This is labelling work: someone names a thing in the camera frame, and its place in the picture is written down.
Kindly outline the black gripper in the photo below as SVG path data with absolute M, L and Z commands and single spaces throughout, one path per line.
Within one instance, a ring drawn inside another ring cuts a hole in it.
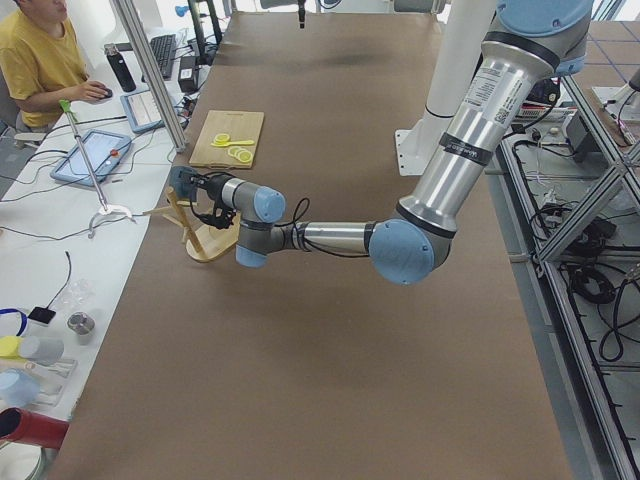
M 222 198 L 223 187 L 233 178 L 233 175 L 223 172 L 214 172 L 207 175 L 191 174 L 189 182 L 193 184 L 189 193 L 189 202 L 191 204 L 198 203 L 198 195 L 200 189 L 204 190 L 208 198 L 213 202 L 212 211 L 210 213 L 198 213 L 192 210 L 192 213 L 203 224 L 212 226 L 216 229 L 229 229 L 236 216 L 236 210 L 225 203 Z

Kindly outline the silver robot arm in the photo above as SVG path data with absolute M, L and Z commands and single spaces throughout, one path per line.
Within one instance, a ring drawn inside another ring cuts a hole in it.
M 235 255 L 247 267 L 283 250 L 366 257 L 387 280 L 423 280 L 446 260 L 456 216 L 534 85 L 578 72 L 584 64 L 588 1 L 455 1 L 431 80 L 446 100 L 445 121 L 426 112 L 402 149 L 423 172 L 391 219 L 284 222 L 284 196 L 228 173 L 174 168 L 171 181 L 189 198 L 214 203 L 203 222 L 239 227 Z

